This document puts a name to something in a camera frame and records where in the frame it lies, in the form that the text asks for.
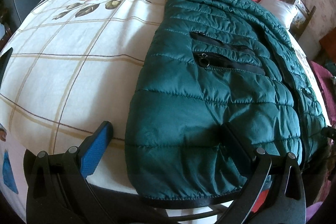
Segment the floral checked bed quilt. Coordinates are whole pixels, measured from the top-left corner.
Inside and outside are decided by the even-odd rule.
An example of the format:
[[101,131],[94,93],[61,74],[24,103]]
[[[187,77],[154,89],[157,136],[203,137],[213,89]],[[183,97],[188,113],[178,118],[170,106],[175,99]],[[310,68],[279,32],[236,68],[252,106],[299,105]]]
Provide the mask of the floral checked bed quilt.
[[[111,223],[218,223],[240,196],[243,187],[225,197],[151,200],[137,193],[127,175],[130,103],[166,3],[42,0],[1,51],[1,193],[24,223],[25,151],[64,153],[104,121],[112,124],[113,137],[87,181]],[[332,127],[305,54],[286,32],[321,104],[326,127]],[[306,214],[335,163],[335,140],[326,139],[306,164],[299,164],[296,157]]]

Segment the white pillow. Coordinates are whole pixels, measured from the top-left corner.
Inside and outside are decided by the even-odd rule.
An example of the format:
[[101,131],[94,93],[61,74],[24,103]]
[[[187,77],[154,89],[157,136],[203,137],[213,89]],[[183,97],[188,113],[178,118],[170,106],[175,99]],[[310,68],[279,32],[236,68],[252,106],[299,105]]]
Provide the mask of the white pillow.
[[286,30],[290,29],[291,23],[298,13],[295,5],[280,0],[261,0],[259,5],[271,12]]

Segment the dark green puffer jacket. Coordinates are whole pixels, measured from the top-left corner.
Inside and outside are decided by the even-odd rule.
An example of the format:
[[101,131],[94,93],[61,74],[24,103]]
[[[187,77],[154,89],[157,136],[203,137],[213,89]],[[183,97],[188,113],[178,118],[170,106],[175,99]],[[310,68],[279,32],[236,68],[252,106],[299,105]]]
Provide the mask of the dark green puffer jacket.
[[151,200],[237,193],[221,126],[248,148],[294,153],[327,143],[326,120],[286,29],[251,0],[167,0],[131,99],[127,175]]

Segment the wooden chair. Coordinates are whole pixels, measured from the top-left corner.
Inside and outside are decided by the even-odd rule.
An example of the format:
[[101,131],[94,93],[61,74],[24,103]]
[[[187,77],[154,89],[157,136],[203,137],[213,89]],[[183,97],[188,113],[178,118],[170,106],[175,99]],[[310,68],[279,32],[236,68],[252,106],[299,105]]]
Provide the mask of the wooden chair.
[[287,2],[294,5],[298,11],[290,25],[289,31],[296,40],[299,40],[309,25],[316,11],[316,7],[313,6],[309,9],[303,0],[287,0]]

